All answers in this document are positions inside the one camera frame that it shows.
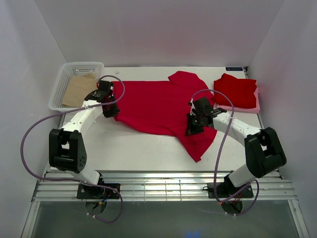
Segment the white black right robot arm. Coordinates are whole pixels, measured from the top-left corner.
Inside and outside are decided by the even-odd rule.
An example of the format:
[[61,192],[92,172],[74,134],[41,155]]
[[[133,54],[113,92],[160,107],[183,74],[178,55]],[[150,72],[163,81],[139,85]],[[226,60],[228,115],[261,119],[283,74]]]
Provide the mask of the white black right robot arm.
[[189,105],[191,110],[187,114],[187,136],[201,134],[206,127],[210,127],[235,139],[245,149],[245,164],[211,189],[215,197],[235,197],[247,183],[262,178],[287,163],[273,128],[261,129],[234,119],[227,110],[213,108],[206,97],[191,100]]

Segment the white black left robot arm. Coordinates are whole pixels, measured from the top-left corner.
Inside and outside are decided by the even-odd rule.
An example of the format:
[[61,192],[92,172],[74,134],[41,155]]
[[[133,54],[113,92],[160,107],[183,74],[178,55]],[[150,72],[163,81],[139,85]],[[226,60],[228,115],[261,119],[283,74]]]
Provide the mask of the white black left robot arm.
[[63,127],[52,129],[49,133],[50,166],[66,171],[82,182],[88,182],[88,192],[94,198],[104,195],[105,186],[100,183],[101,174],[88,165],[83,137],[99,116],[111,118],[119,112],[114,83],[100,81],[97,89],[84,99],[82,110]]

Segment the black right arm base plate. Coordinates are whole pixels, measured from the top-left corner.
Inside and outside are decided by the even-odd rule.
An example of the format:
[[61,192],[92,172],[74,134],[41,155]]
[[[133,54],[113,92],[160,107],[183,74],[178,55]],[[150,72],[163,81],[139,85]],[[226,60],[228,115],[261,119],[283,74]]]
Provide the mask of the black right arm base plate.
[[[228,187],[225,185],[224,182],[217,182],[216,183],[216,193],[218,198],[228,198],[229,196],[236,193],[242,187]],[[208,198],[215,198],[214,195],[214,187],[213,182],[208,183],[206,186],[203,187],[204,191],[208,192]],[[240,193],[236,194],[234,198],[253,198],[254,194],[250,185],[248,185],[245,189],[243,189]]]

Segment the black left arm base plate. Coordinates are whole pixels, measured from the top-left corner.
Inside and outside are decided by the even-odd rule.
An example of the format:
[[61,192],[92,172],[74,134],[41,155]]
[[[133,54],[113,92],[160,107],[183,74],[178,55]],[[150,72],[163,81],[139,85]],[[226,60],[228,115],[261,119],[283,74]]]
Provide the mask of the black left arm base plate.
[[118,199],[119,195],[114,192],[112,189],[104,189],[100,187],[95,186],[88,186],[79,184],[78,190],[77,190],[77,199],[101,199],[104,198],[109,199]]

